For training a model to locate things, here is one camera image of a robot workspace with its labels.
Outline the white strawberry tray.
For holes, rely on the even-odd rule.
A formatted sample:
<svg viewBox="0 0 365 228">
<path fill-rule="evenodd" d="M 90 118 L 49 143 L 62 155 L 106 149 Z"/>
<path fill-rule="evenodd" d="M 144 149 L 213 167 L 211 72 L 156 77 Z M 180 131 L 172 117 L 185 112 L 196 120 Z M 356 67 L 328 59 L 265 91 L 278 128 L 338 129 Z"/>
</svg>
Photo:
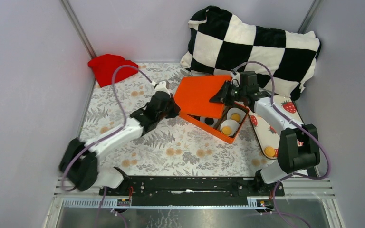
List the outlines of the white strawberry tray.
<svg viewBox="0 0 365 228">
<path fill-rule="evenodd" d="M 274 96 L 274 102 L 278 105 L 282 110 L 285 110 L 287 115 L 291 118 L 300 121 L 303 124 L 303 121 L 300 117 L 297 108 L 295 107 L 294 102 L 288 98 L 281 95 Z M 265 157 L 267 157 L 264 153 L 264 149 L 266 147 L 273 147 L 276 150 L 275 157 L 267 157 L 270 160 L 277 159 L 278 156 L 278 146 L 280 137 L 277 134 L 277 131 L 270 126 L 270 124 L 265 121 L 260 114 L 255 114 L 252 111 L 249 112 L 249 118 L 251 125 L 255 131 L 256 137 L 259 141 L 260 148 L 262 149 L 262 153 Z"/>
</svg>

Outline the orange box lid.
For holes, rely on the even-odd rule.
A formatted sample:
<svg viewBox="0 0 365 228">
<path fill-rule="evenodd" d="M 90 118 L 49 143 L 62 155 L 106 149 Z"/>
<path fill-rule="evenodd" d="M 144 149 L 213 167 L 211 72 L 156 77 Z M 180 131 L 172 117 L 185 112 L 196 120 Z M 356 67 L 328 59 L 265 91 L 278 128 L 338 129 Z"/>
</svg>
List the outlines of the orange box lid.
<svg viewBox="0 0 365 228">
<path fill-rule="evenodd" d="M 175 103 L 180 108 L 180 116 L 186 114 L 221 117 L 225 105 L 211 103 L 210 99 L 217 94 L 225 81 L 230 80 L 230 75 L 184 77 L 174 93 Z"/>
</svg>

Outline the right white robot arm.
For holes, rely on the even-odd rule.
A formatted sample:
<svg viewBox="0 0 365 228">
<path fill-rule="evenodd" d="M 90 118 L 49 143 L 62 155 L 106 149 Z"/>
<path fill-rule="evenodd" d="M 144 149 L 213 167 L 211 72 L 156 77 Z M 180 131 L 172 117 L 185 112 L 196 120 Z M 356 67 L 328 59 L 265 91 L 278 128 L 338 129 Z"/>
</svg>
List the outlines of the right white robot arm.
<svg viewBox="0 0 365 228">
<path fill-rule="evenodd" d="M 277 161 L 256 173 L 253 188 L 258 195 L 267 195 L 272 183 L 320 163 L 317 128 L 286 116 L 273 102 L 273 96 L 260 90 L 254 71 L 236 73 L 232 80 L 222 84 L 210 102 L 224 105 L 243 102 L 253 113 L 261 115 L 279 136 Z"/>
</svg>

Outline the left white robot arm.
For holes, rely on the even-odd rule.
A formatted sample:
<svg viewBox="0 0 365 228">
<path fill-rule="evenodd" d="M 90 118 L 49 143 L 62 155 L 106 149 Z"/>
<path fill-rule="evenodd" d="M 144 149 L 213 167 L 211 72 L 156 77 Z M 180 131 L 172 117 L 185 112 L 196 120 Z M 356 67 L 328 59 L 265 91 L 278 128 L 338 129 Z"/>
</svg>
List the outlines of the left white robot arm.
<svg viewBox="0 0 365 228">
<path fill-rule="evenodd" d="M 128 191 L 128 176 L 118 167 L 100 168 L 109 153 L 155 129 L 163 119 L 175 118 L 180 108 L 174 101 L 167 80 L 154 84 L 155 94 L 142 108 L 135 110 L 122 125 L 86 142 L 71 140 L 59 164 L 63 179 L 74 190 L 86 191 L 94 185 L 110 188 L 116 195 Z"/>
</svg>

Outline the orange compartment cookie box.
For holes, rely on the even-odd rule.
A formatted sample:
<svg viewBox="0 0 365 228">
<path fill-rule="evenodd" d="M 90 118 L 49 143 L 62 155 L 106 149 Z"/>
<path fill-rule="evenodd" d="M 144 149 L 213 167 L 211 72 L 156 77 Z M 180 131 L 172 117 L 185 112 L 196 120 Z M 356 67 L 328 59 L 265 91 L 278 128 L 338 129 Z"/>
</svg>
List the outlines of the orange compartment cookie box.
<svg viewBox="0 0 365 228">
<path fill-rule="evenodd" d="M 232 108 L 232 107 L 236 107 L 236 108 L 239 108 L 239 109 L 242 109 L 243 111 L 246 112 L 246 117 L 244 118 L 244 120 L 240 123 L 240 126 L 239 126 L 239 129 L 238 131 L 235 133 L 235 135 L 233 137 L 228 137 L 226 135 L 223 135 L 221 132 L 220 132 L 220 124 L 225 121 L 227 119 L 226 115 L 227 115 L 227 111 Z M 216 124 L 216 126 L 214 128 L 211 128 L 209 126 L 206 126 L 205 124 L 201 123 L 200 122 L 200 117 L 201 116 L 198 116 L 198 115 L 193 115 L 193 114 L 180 114 L 180 117 L 192 124 L 194 124 L 195 126 L 201 128 L 202 130 L 210 133 L 211 135 L 225 141 L 226 143 L 228 144 L 232 144 L 235 140 L 235 138 L 237 137 L 237 135 L 239 134 L 243 124 L 245 123 L 245 120 L 246 118 L 248 117 L 249 115 L 249 108 L 239 104 L 239 103 L 235 103 L 233 104 L 232 106 L 226 106 L 224 107 L 224 109 L 222 110 L 222 113 L 221 113 L 221 117 L 218 117 L 219 121 L 218 123 Z"/>
</svg>

